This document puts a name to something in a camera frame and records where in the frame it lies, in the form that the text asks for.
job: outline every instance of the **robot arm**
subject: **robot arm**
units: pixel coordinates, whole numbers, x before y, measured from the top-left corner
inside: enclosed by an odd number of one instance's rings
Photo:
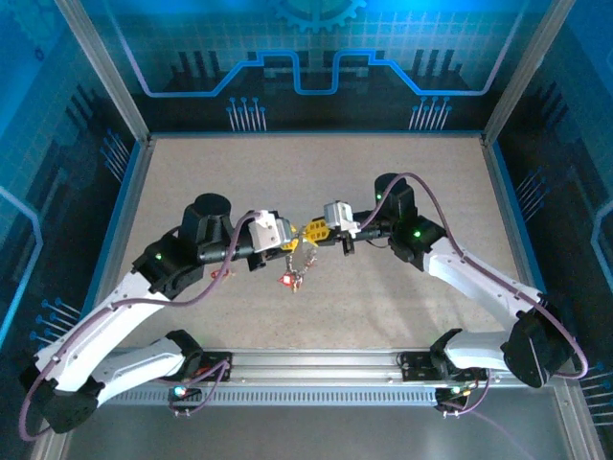
[[[276,213],[258,211],[233,229],[229,203],[219,195],[202,195],[189,206],[178,233],[173,230],[151,244],[99,305],[72,330],[29,358],[21,381],[30,402],[57,433],[73,429],[118,393],[149,380],[189,379],[201,367],[202,348],[184,331],[168,333],[148,347],[107,357],[149,316],[199,281],[204,265],[247,259],[252,270],[281,257],[280,245],[291,241],[289,222]],[[236,249],[227,254],[236,235]],[[20,428],[24,439],[25,412]]]
[[[423,183],[444,228],[420,216],[413,189],[403,180],[403,175],[422,182],[414,174],[383,174],[375,181],[377,205],[372,212],[354,214],[349,204],[340,201],[326,205],[324,219],[329,234],[320,243],[341,241],[345,255],[350,255],[354,241],[385,238],[403,262],[445,281],[496,318],[502,332],[471,333],[455,329],[431,347],[433,364],[444,376],[458,369],[508,370],[524,383],[538,388],[574,354],[579,356],[585,372],[584,354],[567,331],[569,322],[564,321],[560,305],[461,248],[448,234],[440,206]]]

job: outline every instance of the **glass panel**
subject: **glass panel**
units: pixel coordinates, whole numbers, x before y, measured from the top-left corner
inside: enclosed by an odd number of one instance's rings
[[[0,458],[22,458],[13,359],[79,317],[134,140],[53,1],[0,7]]]
[[[154,132],[482,129],[548,5],[86,1]]]
[[[613,371],[611,18],[611,2],[578,0],[499,139],[520,207],[532,200],[524,218],[545,285],[573,301],[579,342],[602,363],[584,388],[602,403],[592,410],[609,449],[610,377],[596,376]]]

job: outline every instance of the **black bracket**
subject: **black bracket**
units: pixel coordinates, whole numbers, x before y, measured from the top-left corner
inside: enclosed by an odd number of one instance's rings
[[[353,244],[353,238],[349,233],[344,234],[341,237],[341,242],[343,243],[343,254],[345,256],[355,254],[355,245]]]
[[[567,299],[551,294],[540,297],[539,304],[573,332],[574,321]],[[505,364],[518,379],[540,388],[575,351],[552,322],[536,309],[521,311],[517,317],[509,341],[500,347]]]
[[[437,405],[435,405],[434,408],[443,413],[452,412],[457,409],[457,407],[445,404],[448,401],[452,401],[460,407],[466,406],[468,402],[468,396],[464,394],[455,394],[450,388],[437,388],[435,390],[435,397],[437,399]]]
[[[397,364],[402,372],[402,381],[441,380],[430,352],[402,352],[397,355]]]
[[[214,366],[216,366],[222,360],[228,361],[228,367],[223,373],[223,377],[221,381],[229,381],[230,375],[232,374],[232,353],[230,352],[207,352],[205,351],[202,354],[202,358],[200,359],[200,366],[196,372],[196,374],[201,374],[203,372],[211,370]],[[218,374],[213,373],[206,379],[202,381],[216,381]]]

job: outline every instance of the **aluminum frame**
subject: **aluminum frame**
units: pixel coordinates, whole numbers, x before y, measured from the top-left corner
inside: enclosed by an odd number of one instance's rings
[[[507,229],[511,253],[515,259],[515,265],[517,266],[520,280],[523,283],[536,286],[539,283],[536,282],[534,274],[531,271],[528,253],[526,247],[522,243],[519,226],[517,224],[517,219],[521,219],[521,216],[518,217],[513,212],[509,194],[505,190],[502,171],[493,151],[493,146],[484,142],[483,150],[500,213],[505,228]],[[555,384],[554,394],[556,403],[562,424],[566,430],[567,440],[573,453],[572,458],[575,460],[604,460],[606,457],[604,456],[598,433],[594,428],[579,382],[565,379],[550,381]]]
[[[56,0],[56,5],[134,138],[144,144],[149,130],[113,59],[80,0]]]
[[[402,381],[397,364],[398,353],[427,352],[427,349],[207,350],[215,351],[233,354],[232,375],[222,386],[447,388],[458,385],[451,379]],[[499,371],[492,373],[491,385],[492,388],[525,386],[510,372]]]
[[[545,58],[545,54],[549,51],[575,2],[576,0],[552,0],[549,9],[538,24],[526,51],[517,64],[509,84],[489,117],[488,124],[484,129],[486,145],[491,146],[496,142],[500,131],[507,123],[519,99],[528,87],[528,83],[530,83],[534,73]]]

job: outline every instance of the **speckled surface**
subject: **speckled surface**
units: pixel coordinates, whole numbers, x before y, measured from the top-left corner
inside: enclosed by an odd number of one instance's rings
[[[158,140],[123,272],[148,243],[178,225],[184,208],[202,193],[227,196],[233,222],[249,209],[277,209],[300,225],[323,215],[324,204],[335,199],[356,211],[372,209],[375,178],[405,171],[431,186],[468,250],[517,276],[479,140],[401,134]],[[437,219],[413,185],[420,212]],[[296,294],[277,282],[282,260],[255,273],[246,262],[233,269],[236,275],[200,305],[157,312],[124,345],[146,345],[186,329],[205,347],[425,347],[453,327],[499,329],[452,287],[365,243],[350,258],[340,246],[319,250],[317,266]],[[179,299],[193,297],[208,281]]]

